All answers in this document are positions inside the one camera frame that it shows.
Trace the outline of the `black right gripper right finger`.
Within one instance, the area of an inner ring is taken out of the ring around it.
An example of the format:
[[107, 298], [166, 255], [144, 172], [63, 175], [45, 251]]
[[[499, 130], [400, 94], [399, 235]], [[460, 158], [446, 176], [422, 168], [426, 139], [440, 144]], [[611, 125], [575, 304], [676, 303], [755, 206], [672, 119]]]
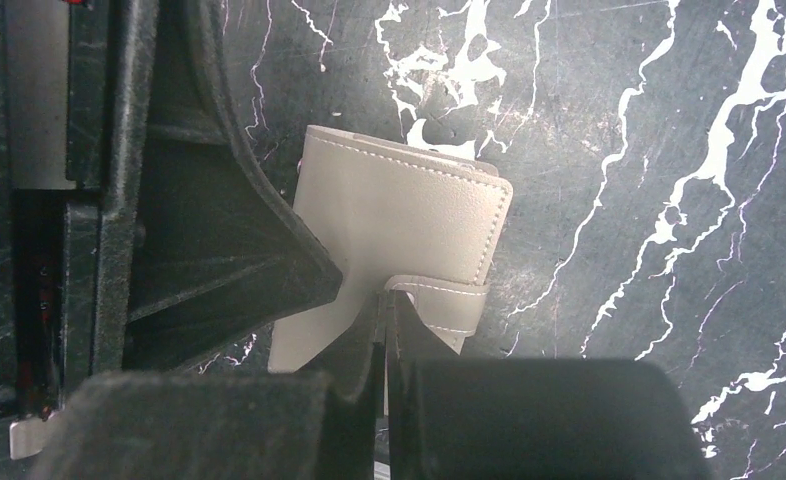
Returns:
[[708, 479], [675, 385], [631, 359], [469, 358], [386, 305], [396, 479]]

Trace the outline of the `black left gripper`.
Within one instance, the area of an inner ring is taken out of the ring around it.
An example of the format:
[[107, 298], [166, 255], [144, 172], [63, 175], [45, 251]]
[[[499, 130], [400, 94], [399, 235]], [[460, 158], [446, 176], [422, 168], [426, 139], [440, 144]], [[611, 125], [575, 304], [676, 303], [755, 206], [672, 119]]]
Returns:
[[232, 105], [215, 1], [0, 1], [0, 458], [92, 375], [331, 302]]

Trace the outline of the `grey leather card holder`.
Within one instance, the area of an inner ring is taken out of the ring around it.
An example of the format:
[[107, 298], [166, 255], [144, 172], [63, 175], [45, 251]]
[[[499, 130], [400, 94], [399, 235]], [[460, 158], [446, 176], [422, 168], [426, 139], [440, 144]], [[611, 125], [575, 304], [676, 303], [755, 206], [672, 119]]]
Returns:
[[382, 290], [405, 292], [460, 352], [481, 320], [512, 197], [491, 164], [309, 126], [293, 209], [343, 282], [334, 301], [275, 323], [269, 370], [306, 365]]

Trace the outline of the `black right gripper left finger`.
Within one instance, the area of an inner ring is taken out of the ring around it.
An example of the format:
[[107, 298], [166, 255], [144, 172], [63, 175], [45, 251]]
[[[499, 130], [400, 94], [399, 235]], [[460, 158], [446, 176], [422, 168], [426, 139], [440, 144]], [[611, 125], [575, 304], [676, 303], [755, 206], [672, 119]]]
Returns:
[[32, 479], [369, 479], [382, 298], [290, 374], [103, 374], [71, 398]]

